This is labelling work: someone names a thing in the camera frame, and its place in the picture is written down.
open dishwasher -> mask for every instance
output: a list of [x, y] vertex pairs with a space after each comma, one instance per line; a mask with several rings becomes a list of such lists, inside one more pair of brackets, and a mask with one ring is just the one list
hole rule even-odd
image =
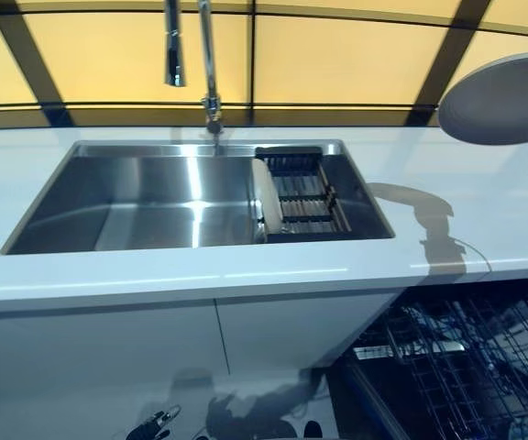
[[528, 280], [410, 289], [335, 368], [384, 437], [528, 439]]

chrome faucet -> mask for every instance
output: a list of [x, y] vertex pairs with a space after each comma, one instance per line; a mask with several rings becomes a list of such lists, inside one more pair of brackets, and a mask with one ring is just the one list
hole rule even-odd
[[[207, 94], [201, 101], [207, 114], [207, 131], [214, 136], [215, 150], [219, 145], [221, 123], [221, 99], [215, 82], [215, 55], [211, 27], [211, 1], [198, 0], [201, 31], [203, 34], [203, 55], [207, 74]], [[184, 64], [182, 61], [181, 10], [179, 0], [165, 0], [166, 14], [166, 83], [184, 87]]]

sink basin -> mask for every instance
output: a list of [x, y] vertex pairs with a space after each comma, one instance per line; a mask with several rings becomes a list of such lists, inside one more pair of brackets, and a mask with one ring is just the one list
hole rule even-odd
[[[339, 141], [78, 142], [3, 253], [198, 248], [392, 233]], [[279, 194], [281, 233], [267, 234], [252, 161]]]

white cabinet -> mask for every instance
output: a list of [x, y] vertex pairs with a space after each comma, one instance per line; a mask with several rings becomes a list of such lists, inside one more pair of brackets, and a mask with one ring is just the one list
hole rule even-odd
[[232, 374], [333, 363], [400, 291], [216, 300]]
[[0, 313], [0, 395], [227, 374], [213, 300]]

dish drying rack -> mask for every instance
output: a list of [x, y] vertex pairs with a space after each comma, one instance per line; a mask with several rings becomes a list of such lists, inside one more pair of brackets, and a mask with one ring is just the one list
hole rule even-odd
[[275, 153], [259, 152], [280, 199], [282, 232], [268, 234], [269, 243], [322, 241], [353, 238], [352, 228], [323, 168], [323, 155], [317, 148], [301, 148]]
[[350, 355], [409, 369], [442, 439], [528, 439], [528, 292], [403, 302]]

